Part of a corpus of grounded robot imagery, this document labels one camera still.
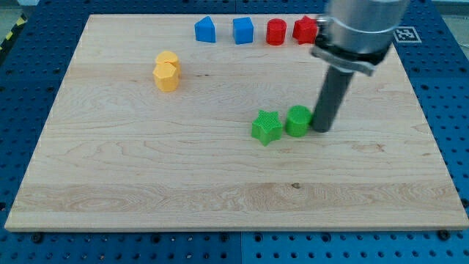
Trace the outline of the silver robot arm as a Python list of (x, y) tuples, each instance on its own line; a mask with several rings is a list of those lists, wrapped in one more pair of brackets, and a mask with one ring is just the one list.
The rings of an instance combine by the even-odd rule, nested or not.
[(311, 55), (329, 64), (313, 112), (316, 132), (331, 129), (354, 73), (371, 76), (390, 48), (407, 0), (330, 0), (317, 17)]

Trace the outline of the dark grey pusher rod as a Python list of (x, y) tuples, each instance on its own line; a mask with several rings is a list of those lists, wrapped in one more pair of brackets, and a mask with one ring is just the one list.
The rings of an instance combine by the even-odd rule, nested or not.
[(353, 75), (354, 72), (345, 72), (334, 66), (328, 68), (314, 107), (311, 122), (314, 131), (325, 133), (331, 129)]

